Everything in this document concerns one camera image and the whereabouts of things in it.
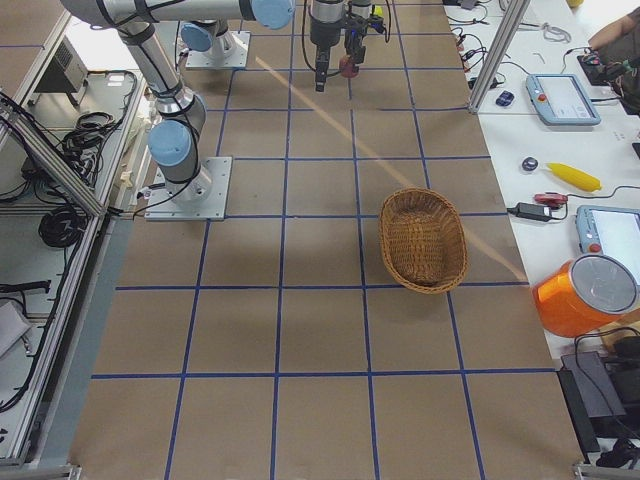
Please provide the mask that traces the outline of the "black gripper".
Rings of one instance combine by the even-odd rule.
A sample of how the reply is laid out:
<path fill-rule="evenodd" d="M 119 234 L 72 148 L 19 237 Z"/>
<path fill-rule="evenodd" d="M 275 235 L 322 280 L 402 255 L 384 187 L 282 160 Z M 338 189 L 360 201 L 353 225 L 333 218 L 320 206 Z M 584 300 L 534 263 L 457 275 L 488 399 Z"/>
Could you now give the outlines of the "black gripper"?
<path fill-rule="evenodd" d="M 373 29 L 376 33 L 385 32 L 383 9 L 371 1 L 348 1 L 345 9 L 344 29 L 353 32 L 366 32 Z M 349 57 L 353 64 L 364 62 L 366 47 L 361 33 L 349 34 Z"/>
<path fill-rule="evenodd" d="M 331 47 L 340 39 L 344 21 L 343 0 L 316 0 L 311 2 L 310 37 L 316 45 L 315 91 L 323 92 L 328 77 Z"/>

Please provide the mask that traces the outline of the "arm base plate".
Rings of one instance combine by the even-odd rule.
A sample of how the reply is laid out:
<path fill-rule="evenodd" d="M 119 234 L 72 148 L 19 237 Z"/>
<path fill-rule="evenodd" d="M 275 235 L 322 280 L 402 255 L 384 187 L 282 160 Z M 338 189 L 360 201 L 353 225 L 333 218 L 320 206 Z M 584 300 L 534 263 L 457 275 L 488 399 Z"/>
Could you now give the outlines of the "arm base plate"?
<path fill-rule="evenodd" d="M 184 28 L 181 37 L 189 49 L 186 68 L 191 70 L 244 69 L 251 33 L 226 31 L 215 36 L 207 31 Z"/>
<path fill-rule="evenodd" d="M 154 180 L 164 183 L 149 196 L 150 206 L 143 211 L 149 221 L 222 221 L 231 178 L 233 158 L 207 157 L 199 174 L 183 190 L 183 185 L 167 183 L 160 168 Z"/>

